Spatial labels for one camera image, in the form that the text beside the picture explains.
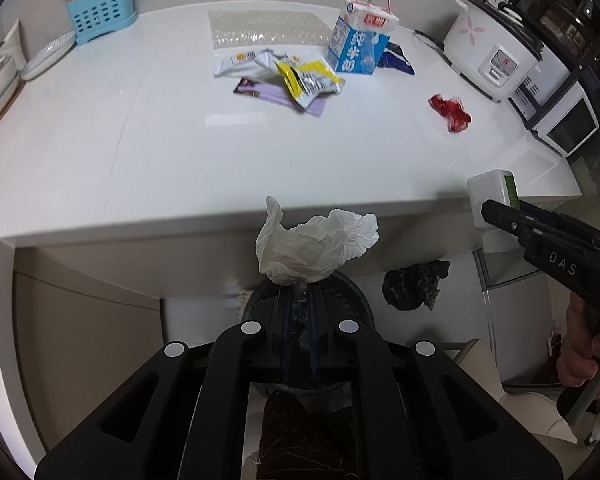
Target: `red wrapper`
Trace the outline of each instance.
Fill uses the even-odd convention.
[[[471,122],[471,115],[464,111],[462,101],[457,97],[446,100],[435,94],[429,99],[429,104],[446,119],[448,130],[453,134],[466,130]]]

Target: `microwave oven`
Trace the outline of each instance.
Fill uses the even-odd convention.
[[[539,105],[544,104],[569,76],[569,70],[547,47],[542,50],[538,70],[527,74],[523,85]],[[529,120],[536,109],[518,88],[511,96],[514,106]],[[563,156],[575,152],[600,127],[598,118],[587,93],[579,82],[536,124],[534,132],[538,139],[551,146]]]

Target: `brown fabric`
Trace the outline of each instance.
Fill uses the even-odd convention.
[[[308,415],[287,392],[269,397],[262,419],[257,480],[354,480],[351,409]]]

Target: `milk carton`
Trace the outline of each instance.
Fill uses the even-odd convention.
[[[345,2],[325,59],[336,72],[371,74],[398,18],[373,4],[357,0]]]

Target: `blue utensil holder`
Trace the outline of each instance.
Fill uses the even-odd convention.
[[[138,19],[134,0],[74,0],[67,2],[66,8],[78,45],[126,28]]]

